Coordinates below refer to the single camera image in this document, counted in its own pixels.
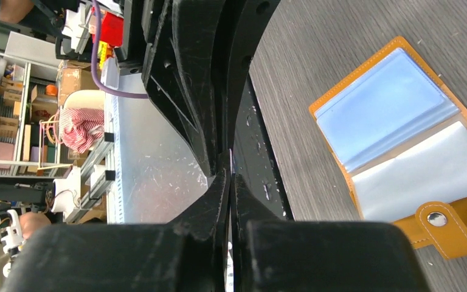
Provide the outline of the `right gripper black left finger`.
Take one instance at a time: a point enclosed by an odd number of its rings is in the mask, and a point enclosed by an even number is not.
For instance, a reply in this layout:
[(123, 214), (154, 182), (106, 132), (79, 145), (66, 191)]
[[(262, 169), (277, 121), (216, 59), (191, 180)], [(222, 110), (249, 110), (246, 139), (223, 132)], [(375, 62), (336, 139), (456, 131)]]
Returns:
[(231, 158), (165, 224), (55, 224), (30, 238), (3, 291), (224, 291)]

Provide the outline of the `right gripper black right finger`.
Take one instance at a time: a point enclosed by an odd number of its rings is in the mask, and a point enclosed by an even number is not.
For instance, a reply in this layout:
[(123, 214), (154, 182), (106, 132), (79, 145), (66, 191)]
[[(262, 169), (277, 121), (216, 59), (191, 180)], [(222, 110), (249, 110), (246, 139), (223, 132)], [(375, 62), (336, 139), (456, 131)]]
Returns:
[(387, 223), (278, 218), (232, 178), (235, 291), (429, 291), (403, 232)]

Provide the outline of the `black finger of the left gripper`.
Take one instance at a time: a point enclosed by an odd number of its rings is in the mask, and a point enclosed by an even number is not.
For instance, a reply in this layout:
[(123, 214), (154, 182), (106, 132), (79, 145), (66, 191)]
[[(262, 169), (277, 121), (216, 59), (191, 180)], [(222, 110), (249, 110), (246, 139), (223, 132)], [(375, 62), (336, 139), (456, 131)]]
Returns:
[(220, 151), (233, 147), (237, 115), (251, 61), (279, 4), (279, 1), (224, 3), (213, 50)]
[(206, 176), (217, 173), (212, 85), (215, 35), (224, 1), (145, 1), (142, 81)]

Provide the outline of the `orange card holder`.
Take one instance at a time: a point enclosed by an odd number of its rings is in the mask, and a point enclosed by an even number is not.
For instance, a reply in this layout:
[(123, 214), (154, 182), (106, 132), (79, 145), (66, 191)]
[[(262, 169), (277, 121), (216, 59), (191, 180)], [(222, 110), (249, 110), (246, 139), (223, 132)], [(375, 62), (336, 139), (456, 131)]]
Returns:
[(316, 110), (397, 48), (404, 49), (440, 87), (459, 109), (458, 113), (352, 172), (345, 170), (319, 130), (363, 220), (394, 224), (414, 248), (432, 245), (445, 259), (464, 257), (467, 256), (467, 108), (403, 37), (387, 43), (312, 103), (309, 111), (316, 121)]

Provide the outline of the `blue credit card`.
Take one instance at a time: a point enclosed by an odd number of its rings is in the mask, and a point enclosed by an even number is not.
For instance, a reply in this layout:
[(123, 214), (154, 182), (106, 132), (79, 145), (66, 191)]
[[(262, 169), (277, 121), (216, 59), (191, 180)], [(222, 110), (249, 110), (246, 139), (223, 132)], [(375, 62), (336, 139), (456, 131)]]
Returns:
[(347, 172), (457, 114), (459, 109), (397, 48), (314, 113)]

